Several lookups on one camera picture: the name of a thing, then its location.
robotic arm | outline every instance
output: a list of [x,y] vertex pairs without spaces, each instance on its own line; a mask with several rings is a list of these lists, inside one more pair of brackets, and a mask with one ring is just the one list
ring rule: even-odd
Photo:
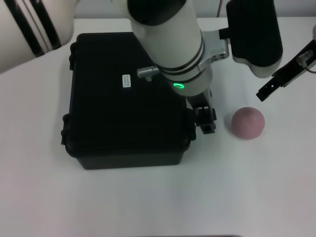
[[[79,0],[0,0],[0,73],[58,49],[73,34]],[[203,133],[214,133],[211,64],[229,56],[260,78],[280,64],[282,45],[273,0],[232,0],[229,28],[202,32],[192,0],[112,0],[156,67],[139,69],[149,79],[161,73],[186,96]]]

white table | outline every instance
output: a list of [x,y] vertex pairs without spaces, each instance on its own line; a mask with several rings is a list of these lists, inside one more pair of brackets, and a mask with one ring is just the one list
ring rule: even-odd
[[[203,30],[226,19],[199,19]],[[282,66],[312,38],[316,18],[279,18]],[[127,20],[76,20],[80,33],[130,31]],[[84,170],[60,145],[70,44],[0,76],[0,236],[316,236],[316,77],[261,103],[258,79],[232,58],[213,64],[215,135],[178,166]],[[253,141],[226,129],[244,106],[263,112]]]

foam ball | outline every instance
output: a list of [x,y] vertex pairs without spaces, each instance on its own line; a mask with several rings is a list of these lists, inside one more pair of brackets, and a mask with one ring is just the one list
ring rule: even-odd
[[232,132],[242,139],[254,139],[261,135],[265,127],[263,114],[251,107],[238,110],[232,119]]

black case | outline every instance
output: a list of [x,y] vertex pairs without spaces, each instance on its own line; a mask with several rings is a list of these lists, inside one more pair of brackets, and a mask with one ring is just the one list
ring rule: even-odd
[[[71,46],[73,83],[62,144],[85,169],[179,164],[196,138],[193,111],[153,66],[133,33],[82,34]],[[131,87],[123,87],[130,75]]]

white label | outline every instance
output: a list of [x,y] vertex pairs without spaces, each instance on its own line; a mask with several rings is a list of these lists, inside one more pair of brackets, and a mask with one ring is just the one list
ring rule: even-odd
[[123,75],[122,78],[123,78],[123,87],[124,88],[132,86],[130,83],[130,75]]

